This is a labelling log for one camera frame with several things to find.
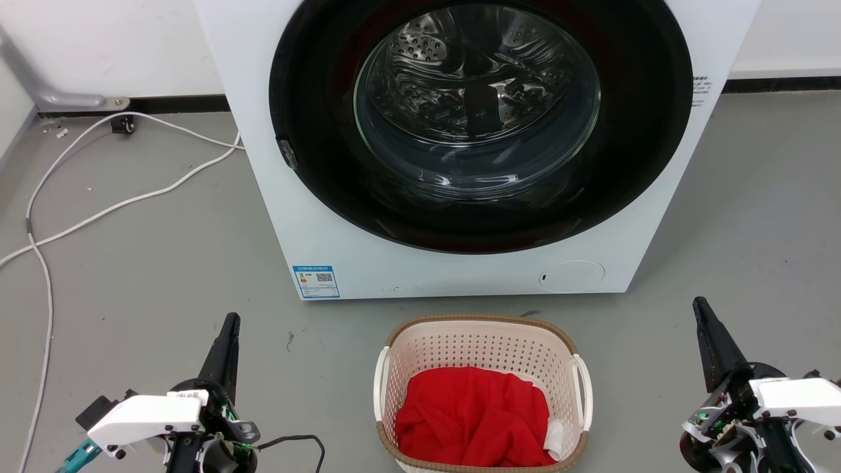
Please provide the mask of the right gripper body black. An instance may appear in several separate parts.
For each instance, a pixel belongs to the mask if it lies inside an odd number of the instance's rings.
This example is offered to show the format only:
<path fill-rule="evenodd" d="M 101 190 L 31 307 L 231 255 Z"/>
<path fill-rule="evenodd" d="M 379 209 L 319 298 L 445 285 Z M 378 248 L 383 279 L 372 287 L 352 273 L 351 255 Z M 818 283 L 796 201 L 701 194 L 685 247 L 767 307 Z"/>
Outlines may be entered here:
<path fill-rule="evenodd" d="M 683 424 L 681 454 L 697 472 L 817 472 L 797 439 L 813 423 L 839 440 L 839 382 L 811 371 L 792 379 L 750 365 L 747 384 L 720 384 Z"/>

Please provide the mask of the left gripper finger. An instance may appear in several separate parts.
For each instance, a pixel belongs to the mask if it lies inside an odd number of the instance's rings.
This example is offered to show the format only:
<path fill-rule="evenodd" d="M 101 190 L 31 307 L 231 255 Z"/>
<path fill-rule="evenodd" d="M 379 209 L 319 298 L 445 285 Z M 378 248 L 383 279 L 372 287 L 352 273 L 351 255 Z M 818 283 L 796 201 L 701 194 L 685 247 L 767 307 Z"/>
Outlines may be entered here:
<path fill-rule="evenodd" d="M 237 394 L 237 375 L 239 372 L 239 332 L 240 315 L 228 313 L 222 327 L 222 386 L 227 392 L 229 401 L 235 404 Z"/>
<path fill-rule="evenodd" d="M 232 313 L 223 320 L 219 335 L 208 350 L 208 354 L 197 376 L 198 379 L 214 381 L 225 386 L 229 372 L 229 353 L 232 347 Z"/>

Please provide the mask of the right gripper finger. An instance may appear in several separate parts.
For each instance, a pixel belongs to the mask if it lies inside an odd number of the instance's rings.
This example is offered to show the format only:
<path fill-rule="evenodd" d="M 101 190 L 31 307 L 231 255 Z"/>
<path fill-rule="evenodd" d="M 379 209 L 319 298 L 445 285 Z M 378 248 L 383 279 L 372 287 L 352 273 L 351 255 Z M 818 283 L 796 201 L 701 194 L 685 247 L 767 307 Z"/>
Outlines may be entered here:
<path fill-rule="evenodd" d="M 747 384 L 751 367 L 705 297 L 699 299 L 699 351 L 705 384 Z"/>
<path fill-rule="evenodd" d="M 692 302 L 706 392 L 711 394 L 737 368 L 737 345 L 705 297 Z"/>

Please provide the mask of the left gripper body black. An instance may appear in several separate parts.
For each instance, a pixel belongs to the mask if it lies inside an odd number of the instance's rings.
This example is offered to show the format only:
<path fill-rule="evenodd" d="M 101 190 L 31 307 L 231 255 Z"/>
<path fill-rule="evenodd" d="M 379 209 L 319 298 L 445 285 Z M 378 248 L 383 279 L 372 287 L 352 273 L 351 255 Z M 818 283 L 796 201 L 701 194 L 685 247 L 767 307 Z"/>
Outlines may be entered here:
<path fill-rule="evenodd" d="M 166 472 L 255 472 L 260 439 L 256 423 L 244 421 L 235 411 L 225 387 L 212 380 L 191 379 L 177 384 L 171 394 L 206 392 L 198 426 L 164 436 Z"/>

